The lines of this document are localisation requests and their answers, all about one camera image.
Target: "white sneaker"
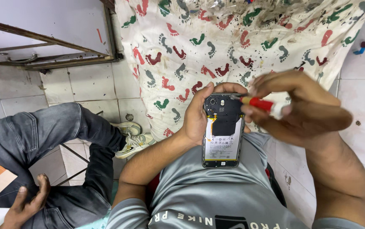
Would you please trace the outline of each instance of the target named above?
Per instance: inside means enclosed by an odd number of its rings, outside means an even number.
[[[140,134],[138,136],[126,136],[126,145],[115,153],[117,159],[124,159],[148,146],[156,143],[151,134]]]
[[[112,126],[119,128],[122,135],[127,136],[130,133],[131,136],[137,136],[141,134],[141,126],[134,122],[124,122],[124,123],[111,123]]]

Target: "opened smartphone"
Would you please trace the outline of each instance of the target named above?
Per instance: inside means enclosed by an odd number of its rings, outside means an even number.
[[[244,114],[242,103],[231,99],[237,93],[212,93],[205,99],[208,124],[202,142],[202,166],[205,168],[235,168],[239,165]]]

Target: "phone battery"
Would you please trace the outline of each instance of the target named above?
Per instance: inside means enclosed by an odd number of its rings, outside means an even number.
[[[234,161],[240,142],[242,118],[236,122],[235,133],[231,136],[213,136],[212,123],[214,119],[208,118],[205,132],[205,160],[206,161]]]

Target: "gray t-shirt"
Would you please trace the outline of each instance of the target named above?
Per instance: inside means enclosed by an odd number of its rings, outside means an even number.
[[[111,211],[107,229],[294,229],[308,228],[280,204],[265,168],[267,134],[245,134],[239,166],[202,167],[202,148],[194,147],[169,164],[150,205],[130,198]],[[313,229],[363,229],[340,218],[314,221]]]

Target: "dark gray jeans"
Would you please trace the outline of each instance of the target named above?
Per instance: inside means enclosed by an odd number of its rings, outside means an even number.
[[[0,193],[0,207],[11,207],[22,185],[29,190],[29,200],[36,195],[38,187],[28,168],[57,145],[75,138],[93,143],[85,182],[51,187],[45,208],[22,228],[75,228],[103,217],[111,206],[113,151],[119,150],[122,135],[78,103],[0,119],[0,165],[18,176]]]

